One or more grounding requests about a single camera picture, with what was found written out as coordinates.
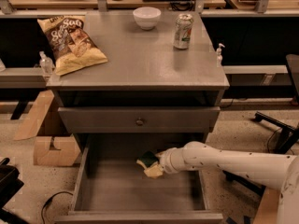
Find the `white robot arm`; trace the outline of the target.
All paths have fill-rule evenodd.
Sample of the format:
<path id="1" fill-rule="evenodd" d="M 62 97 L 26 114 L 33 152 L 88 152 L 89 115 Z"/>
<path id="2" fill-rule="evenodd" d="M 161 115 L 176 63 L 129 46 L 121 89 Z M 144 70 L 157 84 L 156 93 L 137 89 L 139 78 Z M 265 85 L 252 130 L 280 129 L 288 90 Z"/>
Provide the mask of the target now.
<path id="1" fill-rule="evenodd" d="M 276 224 L 299 224 L 299 156 L 216 149 L 191 141 L 137 159 L 146 176 L 196 171 L 216 167 L 280 192 Z"/>

